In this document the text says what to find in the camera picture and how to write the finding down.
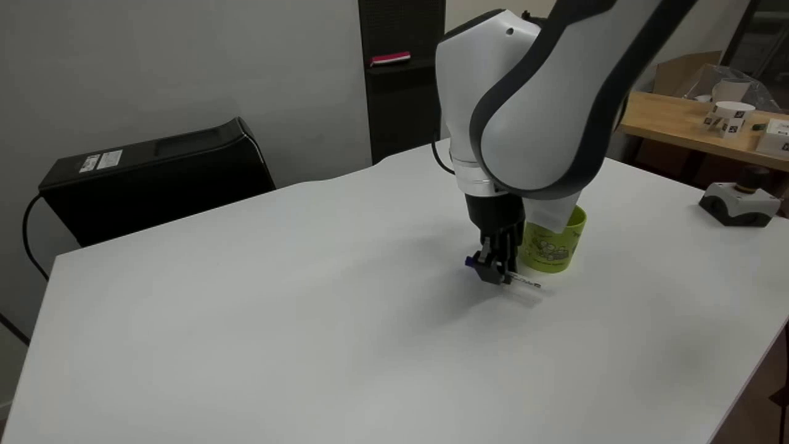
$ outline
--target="white tabletop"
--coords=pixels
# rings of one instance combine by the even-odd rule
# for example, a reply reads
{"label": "white tabletop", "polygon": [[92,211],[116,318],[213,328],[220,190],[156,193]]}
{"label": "white tabletop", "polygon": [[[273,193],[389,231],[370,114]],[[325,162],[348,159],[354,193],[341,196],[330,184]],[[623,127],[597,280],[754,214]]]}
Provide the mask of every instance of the white tabletop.
{"label": "white tabletop", "polygon": [[547,291],[464,268],[430,149],[56,259],[5,444],[701,444],[789,312],[789,223],[606,162]]}

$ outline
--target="wooden table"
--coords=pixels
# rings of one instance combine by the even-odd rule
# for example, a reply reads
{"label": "wooden table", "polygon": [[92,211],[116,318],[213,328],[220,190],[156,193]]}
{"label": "wooden table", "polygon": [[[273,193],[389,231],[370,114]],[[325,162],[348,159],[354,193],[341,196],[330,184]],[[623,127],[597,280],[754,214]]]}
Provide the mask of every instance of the wooden table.
{"label": "wooden table", "polygon": [[658,143],[701,152],[701,156],[691,156],[698,162],[703,156],[720,156],[720,158],[739,159],[748,165],[761,165],[770,169],[789,173],[786,158],[757,152],[757,143],[761,133],[754,131],[754,126],[765,126],[767,119],[789,119],[786,114],[757,110],[748,120],[748,127],[741,136],[720,137],[703,126],[703,119],[707,110],[709,105],[701,100],[637,90],[628,95],[626,114],[618,127],[626,136],[658,140]]}

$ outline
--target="black device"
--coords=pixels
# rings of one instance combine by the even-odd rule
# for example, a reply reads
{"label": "black device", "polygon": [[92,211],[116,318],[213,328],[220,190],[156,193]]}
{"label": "black device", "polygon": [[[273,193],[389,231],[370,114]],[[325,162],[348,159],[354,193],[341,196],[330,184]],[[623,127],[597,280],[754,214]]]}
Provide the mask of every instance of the black device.
{"label": "black device", "polygon": [[56,159],[40,194],[82,247],[273,190],[242,119]]}

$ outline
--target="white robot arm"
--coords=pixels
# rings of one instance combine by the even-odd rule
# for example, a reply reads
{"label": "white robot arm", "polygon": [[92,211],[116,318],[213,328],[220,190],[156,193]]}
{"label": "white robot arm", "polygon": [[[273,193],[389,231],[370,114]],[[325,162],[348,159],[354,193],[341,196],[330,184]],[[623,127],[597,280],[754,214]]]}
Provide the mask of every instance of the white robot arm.
{"label": "white robot arm", "polygon": [[542,27],[501,10],[441,40],[439,100],[484,280],[510,280],[526,220],[568,223],[632,84],[693,5],[557,0]]}

